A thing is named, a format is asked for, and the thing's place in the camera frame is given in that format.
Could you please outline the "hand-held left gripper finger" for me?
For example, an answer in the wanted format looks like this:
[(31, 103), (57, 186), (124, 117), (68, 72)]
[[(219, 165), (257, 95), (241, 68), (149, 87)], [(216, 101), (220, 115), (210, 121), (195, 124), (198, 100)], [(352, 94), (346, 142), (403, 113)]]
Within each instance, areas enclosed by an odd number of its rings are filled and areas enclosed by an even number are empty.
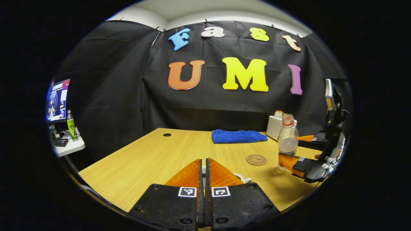
[(213, 231), (249, 231), (279, 215), (255, 182), (244, 183), (216, 160), (206, 160), (205, 223)]
[(163, 230), (197, 231), (204, 220), (201, 167), (202, 161), (196, 159), (165, 184), (151, 184), (129, 216)]

